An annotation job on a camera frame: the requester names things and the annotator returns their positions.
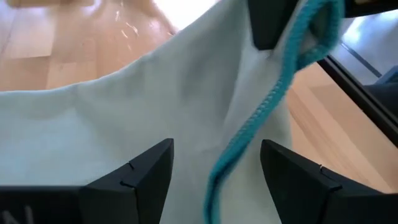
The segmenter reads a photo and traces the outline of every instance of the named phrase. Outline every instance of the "black plastic frame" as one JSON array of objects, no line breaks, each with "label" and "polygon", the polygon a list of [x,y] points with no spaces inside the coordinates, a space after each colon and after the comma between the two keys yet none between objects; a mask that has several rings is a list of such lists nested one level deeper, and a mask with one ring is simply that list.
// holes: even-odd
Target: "black plastic frame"
[{"label": "black plastic frame", "polygon": [[337,85],[364,111],[373,123],[398,147],[398,120],[368,93],[331,55],[318,64]]}]

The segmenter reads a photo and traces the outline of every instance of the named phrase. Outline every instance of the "cloth bag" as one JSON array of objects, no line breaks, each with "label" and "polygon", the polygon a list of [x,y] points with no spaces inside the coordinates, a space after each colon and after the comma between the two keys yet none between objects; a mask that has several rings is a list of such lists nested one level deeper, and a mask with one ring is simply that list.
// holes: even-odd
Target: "cloth bag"
[{"label": "cloth bag", "polygon": [[174,138],[161,223],[280,223],[261,140],[291,147],[283,95],[335,44],[340,1],[301,0],[276,48],[258,51],[246,1],[222,0],[113,74],[0,93],[0,184],[88,184]]}]

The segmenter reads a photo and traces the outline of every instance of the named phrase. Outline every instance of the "light blue cloth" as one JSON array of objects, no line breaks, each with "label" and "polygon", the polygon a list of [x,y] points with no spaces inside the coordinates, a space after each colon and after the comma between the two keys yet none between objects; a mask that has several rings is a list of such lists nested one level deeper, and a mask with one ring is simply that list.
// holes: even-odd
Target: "light blue cloth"
[{"label": "light blue cloth", "polygon": [[[318,0],[309,2],[320,6]],[[280,100],[294,71],[330,47],[321,38],[319,46],[327,48],[315,48],[317,53],[317,37],[302,26],[304,38],[287,42],[305,5],[302,0],[297,6],[274,50],[253,47],[245,1],[223,0],[114,74],[56,90],[0,93],[0,184],[88,184],[174,138],[174,169],[161,223],[204,222],[209,173],[227,147],[210,180],[223,164],[242,158],[233,171],[228,169],[223,188],[210,182],[210,191],[220,196],[207,200],[214,208],[207,222],[215,217],[228,224],[280,223],[261,170],[261,140],[291,147],[289,112]],[[336,21],[326,21],[326,30],[333,30],[329,22]],[[293,45],[293,59],[283,59],[287,44]],[[308,49],[316,53],[298,63],[297,51]],[[277,93],[275,85],[280,86]],[[274,95],[271,104],[257,110],[269,94]]]}]

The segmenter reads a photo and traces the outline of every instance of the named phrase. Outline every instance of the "wooden floor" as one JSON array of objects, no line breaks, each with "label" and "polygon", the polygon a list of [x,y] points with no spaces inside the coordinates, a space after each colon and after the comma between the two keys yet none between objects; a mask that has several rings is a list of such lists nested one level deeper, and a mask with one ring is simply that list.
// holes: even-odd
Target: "wooden floor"
[{"label": "wooden floor", "polygon": [[[0,91],[102,77],[164,43],[215,1],[0,0]],[[297,152],[398,192],[398,149],[322,68],[299,72],[287,102]]]}]

